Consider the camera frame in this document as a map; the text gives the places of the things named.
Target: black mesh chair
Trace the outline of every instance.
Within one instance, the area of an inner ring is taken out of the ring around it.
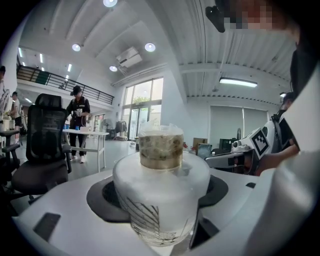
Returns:
[[[62,147],[68,112],[59,96],[40,94],[28,110],[26,158],[13,174],[12,188],[25,195],[42,195],[67,182],[71,172],[70,146]]]

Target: recessed light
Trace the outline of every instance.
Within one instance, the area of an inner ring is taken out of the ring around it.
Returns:
[[[154,52],[156,50],[156,46],[152,42],[148,42],[144,48],[148,52]]]
[[[241,79],[234,79],[234,78],[220,78],[220,84],[227,84],[227,85],[236,85],[236,86],[248,86],[248,87],[257,87],[256,82],[241,80]]]
[[[74,50],[75,52],[79,52],[81,50],[81,47],[79,44],[75,43],[74,45],[72,45],[72,50]]]
[[[118,3],[118,0],[103,0],[103,4],[106,7],[114,7]]]
[[[109,69],[110,69],[112,72],[117,72],[117,71],[118,71],[118,69],[117,69],[116,66],[111,66]]]
[[[19,47],[18,50],[19,50],[20,57],[23,58],[21,48]]]

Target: white table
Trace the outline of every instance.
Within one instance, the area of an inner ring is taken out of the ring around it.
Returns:
[[[99,132],[99,131],[81,131],[75,129],[64,129],[63,133],[65,135],[65,140],[67,144],[70,146],[70,142],[68,139],[68,134],[80,134],[84,135],[82,140],[82,145],[80,147],[72,146],[72,150],[76,151],[84,151],[84,152],[96,152],[97,153],[97,164],[98,164],[98,171],[100,172],[100,155],[103,153],[103,167],[106,168],[106,135],[109,135],[108,132]],[[98,136],[98,147],[96,148],[85,148],[86,140],[88,135],[95,135]],[[100,149],[100,138],[102,137],[103,143],[102,148]]]
[[[245,227],[239,231],[243,236],[240,235],[241,243],[237,244],[239,250],[245,245],[259,220],[268,197],[273,173],[273,170],[268,170],[264,171],[260,177],[256,177],[211,169],[211,174],[228,184],[229,191],[216,205],[202,209],[202,214],[222,230],[232,225],[234,220],[235,224],[244,223]],[[27,208],[17,221],[32,233],[32,229],[45,213],[60,214],[61,218],[48,242],[71,256],[105,256],[106,254],[154,256],[155,251],[161,256],[169,256],[174,246],[154,247],[151,250],[150,247],[145,246],[129,223],[105,222],[88,207],[86,198],[90,187],[111,175],[112,170],[107,170],[56,186]],[[256,183],[254,189],[246,186],[250,182]],[[230,241],[224,239],[225,241],[221,244],[226,247],[230,247],[231,241],[232,244],[234,243],[233,239]]]

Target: floor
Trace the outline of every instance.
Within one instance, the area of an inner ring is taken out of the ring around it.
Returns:
[[[22,139],[22,146],[16,150],[17,157],[20,159],[21,164],[27,161],[26,159],[26,139]],[[86,148],[96,149],[98,139],[88,138],[86,140]],[[129,141],[107,140],[105,142],[105,162],[106,168],[104,168],[103,155],[100,155],[100,171],[113,169],[116,162],[121,158],[136,152],[136,145],[130,145]],[[69,181],[80,179],[98,172],[97,153],[88,152],[86,155],[86,162],[80,163],[80,156],[77,153],[78,160],[71,162],[72,172],[68,175]],[[22,213],[29,206],[29,197],[25,196],[11,201],[13,207],[18,214]]]

